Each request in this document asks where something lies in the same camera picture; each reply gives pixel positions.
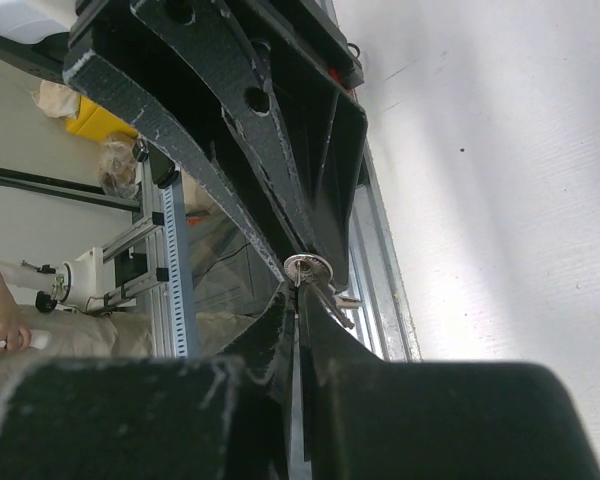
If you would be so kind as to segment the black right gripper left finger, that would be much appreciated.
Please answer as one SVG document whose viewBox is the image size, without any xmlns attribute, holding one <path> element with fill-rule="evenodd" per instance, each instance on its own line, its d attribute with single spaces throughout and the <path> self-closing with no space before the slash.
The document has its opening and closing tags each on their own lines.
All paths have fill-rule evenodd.
<svg viewBox="0 0 600 480">
<path fill-rule="evenodd" d="M 285 479 L 293 297 L 218 354 L 50 359 L 0 401 L 0 479 Z"/>
</svg>

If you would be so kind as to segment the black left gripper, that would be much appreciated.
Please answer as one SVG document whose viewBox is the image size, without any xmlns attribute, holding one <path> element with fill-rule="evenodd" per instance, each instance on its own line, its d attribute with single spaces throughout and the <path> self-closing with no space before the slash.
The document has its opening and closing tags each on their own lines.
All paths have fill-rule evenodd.
<svg viewBox="0 0 600 480">
<path fill-rule="evenodd" d="M 74 47 L 90 28 L 141 23 L 161 58 L 219 108 L 290 250 L 313 253 L 349 283 L 348 223 L 367 118 L 351 91 L 359 56 L 316 1 L 78 1 Z"/>
</svg>

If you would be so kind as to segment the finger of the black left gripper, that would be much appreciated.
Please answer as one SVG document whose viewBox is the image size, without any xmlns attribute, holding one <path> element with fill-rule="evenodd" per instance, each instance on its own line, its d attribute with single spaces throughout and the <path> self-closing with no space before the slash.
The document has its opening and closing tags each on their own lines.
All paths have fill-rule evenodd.
<svg viewBox="0 0 600 480">
<path fill-rule="evenodd" d="M 265 265 L 284 281 L 289 242 L 220 110 L 194 97 L 195 82 L 165 61 L 126 51 L 73 49 L 63 79 L 134 127 L 192 176 L 245 234 Z"/>
</svg>

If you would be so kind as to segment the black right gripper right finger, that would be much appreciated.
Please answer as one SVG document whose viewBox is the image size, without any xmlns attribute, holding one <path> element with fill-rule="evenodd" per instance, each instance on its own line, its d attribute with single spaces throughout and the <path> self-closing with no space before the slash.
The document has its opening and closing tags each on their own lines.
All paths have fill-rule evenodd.
<svg viewBox="0 0 600 480">
<path fill-rule="evenodd" d="M 305 451 L 317 479 L 599 479 L 566 388 L 516 362 L 389 362 L 298 293 Z"/>
</svg>

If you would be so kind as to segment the silver key pair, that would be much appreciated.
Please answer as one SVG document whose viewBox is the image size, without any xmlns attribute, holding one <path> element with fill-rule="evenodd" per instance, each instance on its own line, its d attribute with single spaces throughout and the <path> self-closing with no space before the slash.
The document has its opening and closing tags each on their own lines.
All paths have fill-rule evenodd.
<svg viewBox="0 0 600 480">
<path fill-rule="evenodd" d="M 333 269 L 326 259 L 313 253 L 298 253 L 285 260 L 284 270 L 296 288 L 306 285 L 312 289 L 342 327 L 348 330 L 355 328 L 354 321 L 344 311 L 358 309 L 361 301 L 341 296 L 335 291 L 331 284 Z"/>
</svg>

